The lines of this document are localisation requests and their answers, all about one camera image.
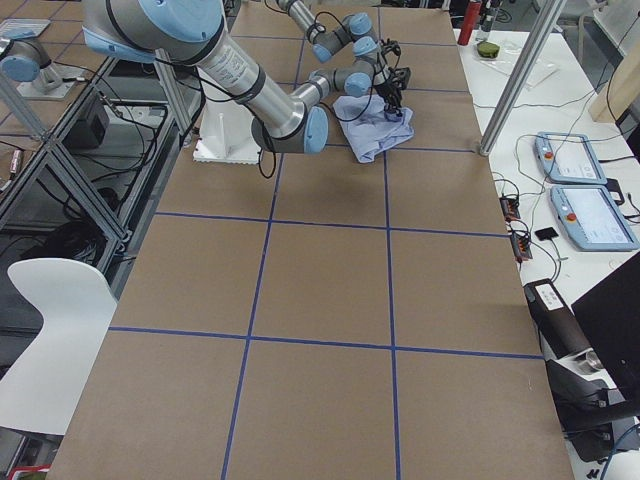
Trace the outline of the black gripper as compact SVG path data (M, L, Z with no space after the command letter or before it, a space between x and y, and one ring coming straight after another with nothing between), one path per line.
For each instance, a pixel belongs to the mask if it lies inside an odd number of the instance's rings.
M402 120L402 91L407 89L410 78L409 67L385 67L375 77L375 91L385 103L389 121Z
M381 39L378 44L380 53L377 55L377 73L395 75L401 58L401 47L399 42L393 39ZM387 61L388 54L393 54L396 58L396 63L392 66L389 66Z

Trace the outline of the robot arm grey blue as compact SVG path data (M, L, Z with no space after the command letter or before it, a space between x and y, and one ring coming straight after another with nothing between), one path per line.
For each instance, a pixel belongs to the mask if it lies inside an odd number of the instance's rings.
M332 92L352 97L375 92L387 119L404 118L402 92L411 71L388 65L387 54L399 55L401 49L378 38L368 14L349 14L329 31L301 1L281 1L278 7L304 33L318 61L351 47L353 64L317 70L287 93L231 38L218 1L87 1L83 32L86 44L106 56L152 63L162 49L173 63L201 69L253 114L254 140L274 153L324 149L329 120L319 104Z
M275 4L275 10L290 17L304 33L321 63L328 62L347 47L355 58L370 58L377 70L387 67L389 53L397 59L401 56L399 43L380 39L367 13L348 14L339 19L328 11L313 13L303 1L276 1Z

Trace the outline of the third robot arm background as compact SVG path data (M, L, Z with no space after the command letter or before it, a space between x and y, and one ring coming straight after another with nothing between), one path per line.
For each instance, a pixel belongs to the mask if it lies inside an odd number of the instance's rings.
M54 62L34 32L25 29L1 37L1 72L31 100L62 100L85 79L84 68Z

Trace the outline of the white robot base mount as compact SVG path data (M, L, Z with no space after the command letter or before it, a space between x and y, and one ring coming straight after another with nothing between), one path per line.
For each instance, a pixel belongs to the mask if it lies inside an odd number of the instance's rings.
M261 148L251 133L253 116L234 102L207 100L193 159L196 162L257 164Z

